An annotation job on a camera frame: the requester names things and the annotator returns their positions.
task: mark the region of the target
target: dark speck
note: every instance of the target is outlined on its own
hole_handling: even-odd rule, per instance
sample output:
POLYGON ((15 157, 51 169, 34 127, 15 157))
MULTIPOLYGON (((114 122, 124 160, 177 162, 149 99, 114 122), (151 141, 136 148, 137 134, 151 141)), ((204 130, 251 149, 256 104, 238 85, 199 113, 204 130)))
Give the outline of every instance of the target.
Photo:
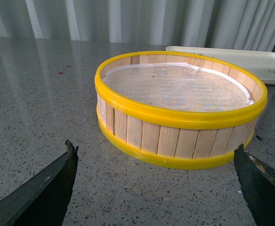
POLYGON ((262 137, 260 137, 259 135, 256 135, 256 138, 257 138, 258 140, 263 140, 262 137))

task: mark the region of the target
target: speckled countertop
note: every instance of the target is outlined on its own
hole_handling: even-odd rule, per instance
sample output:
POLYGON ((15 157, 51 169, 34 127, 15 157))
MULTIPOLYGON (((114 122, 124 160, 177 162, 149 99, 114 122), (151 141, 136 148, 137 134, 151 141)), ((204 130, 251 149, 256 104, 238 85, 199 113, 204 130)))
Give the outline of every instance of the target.
MULTIPOLYGON (((65 226, 255 225, 233 162, 156 167, 119 151, 97 124, 94 75, 113 56, 163 46, 0 38, 0 199, 65 151, 79 163, 65 226)), ((247 150, 275 168, 275 87, 247 150)))

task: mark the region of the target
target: curtain fold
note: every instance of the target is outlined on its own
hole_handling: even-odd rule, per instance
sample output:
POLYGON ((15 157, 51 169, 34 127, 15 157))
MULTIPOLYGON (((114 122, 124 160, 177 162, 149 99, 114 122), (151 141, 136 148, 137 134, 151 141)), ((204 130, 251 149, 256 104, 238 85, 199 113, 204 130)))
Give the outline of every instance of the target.
POLYGON ((275 51, 275 0, 0 0, 0 37, 275 51))

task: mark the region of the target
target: sieve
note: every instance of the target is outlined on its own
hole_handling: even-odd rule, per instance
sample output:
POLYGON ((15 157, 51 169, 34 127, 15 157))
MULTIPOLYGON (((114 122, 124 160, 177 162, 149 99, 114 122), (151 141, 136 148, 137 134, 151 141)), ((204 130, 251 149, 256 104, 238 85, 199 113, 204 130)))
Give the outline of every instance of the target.
POLYGON ((97 116, 107 139, 142 161, 206 169, 248 144, 267 103, 263 82, 214 58, 166 51, 103 62, 95 76, 97 116))

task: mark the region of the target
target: popsicle stick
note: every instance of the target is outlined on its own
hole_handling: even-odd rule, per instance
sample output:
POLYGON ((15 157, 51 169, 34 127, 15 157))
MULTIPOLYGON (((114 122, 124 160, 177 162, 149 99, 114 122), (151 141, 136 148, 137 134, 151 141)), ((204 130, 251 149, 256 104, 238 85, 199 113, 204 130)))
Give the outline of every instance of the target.
POLYGON ((250 87, 250 91, 254 96, 254 101, 257 102, 258 100, 260 100, 260 98, 262 97, 262 90, 260 88, 260 86, 257 83, 253 83, 252 86, 250 87))
POLYGON ((120 66, 123 66, 123 59, 115 61, 115 67, 120 67, 120 66))
POLYGON ((139 64, 139 56, 133 56, 131 57, 131 65, 138 65, 139 64))
POLYGON ((97 93, 97 107, 98 107, 99 117, 101 117, 101 98, 98 93, 97 93))
POLYGON ((149 64, 155 64, 155 63, 157 63, 157 55, 156 54, 149 55, 148 56, 148 63, 149 64))
POLYGON ((233 129, 233 127, 218 129, 210 157, 223 155, 226 152, 226 147, 231 138, 233 129))
POLYGON ((108 103, 106 103, 106 126, 110 132, 114 133, 114 110, 108 103))
POLYGON ((123 61, 123 66, 124 65, 130 65, 131 64, 131 57, 124 58, 124 59, 122 59, 122 61, 123 61))
POLYGON ((176 62, 177 63, 184 63, 186 61, 185 56, 176 56, 176 62))
POLYGON ((140 64, 147 64, 148 63, 148 55, 140 55, 139 63, 140 64))
POLYGON ((245 133, 247 133, 246 124, 234 127, 230 141, 226 147, 226 153, 234 151, 240 144, 244 144, 246 142, 245 133))
POLYGON ((167 55, 166 63, 176 63, 176 56, 175 55, 167 55))
POLYGON ((221 72, 223 74, 228 74, 230 71, 230 67, 214 62, 212 70, 221 72))
POLYGON ((100 104, 101 104, 101 119, 103 124, 106 126, 107 125, 107 119, 106 119, 106 102, 100 98, 100 104))
POLYGON ((174 157, 192 159, 197 136, 198 130, 180 129, 174 157))
POLYGON ((245 141, 247 141, 248 139, 250 139, 254 129, 255 129, 255 126, 256 126, 256 123, 258 121, 258 118, 256 118, 255 120, 253 121, 250 121, 249 123, 247 123, 246 125, 246 129, 247 129, 247 133, 245 134, 245 141))
POLYGON ((158 63, 165 63, 167 60, 167 55, 157 55, 157 62, 158 63))
POLYGON ((196 145, 195 145, 195 151, 193 154, 193 159, 210 157, 210 153, 215 141, 216 134, 217 134, 217 129, 199 131, 196 145))
POLYGON ((142 150, 157 154, 160 125, 143 122, 142 150))
POLYGON ((204 66, 204 59, 195 58, 194 66, 203 67, 204 66))
POLYGON ((190 65, 194 65, 195 63, 195 58, 194 57, 186 57, 185 63, 188 63, 190 65))
POLYGON ((237 80, 240 82, 242 85, 244 85, 246 75, 236 69, 231 68, 228 75, 232 77, 233 79, 237 80))
POLYGON ((126 142, 127 115, 118 110, 114 110, 114 133, 119 139, 126 142))
POLYGON ((213 61, 205 60, 204 64, 203 64, 203 67, 207 68, 207 69, 212 69, 212 67, 213 67, 213 61))
POLYGON ((113 61, 113 62, 111 62, 110 64, 108 64, 108 65, 104 68, 103 73, 101 73, 101 79, 103 79, 103 78, 106 76, 106 73, 107 73, 109 70, 111 70, 111 69, 113 69, 113 68, 115 68, 115 67, 116 67, 116 62, 115 62, 115 61, 113 61))
POLYGON ((175 155, 178 134, 178 128, 161 126, 157 154, 173 157, 175 155))
POLYGON ((143 121, 127 116, 127 143, 141 149, 143 121))

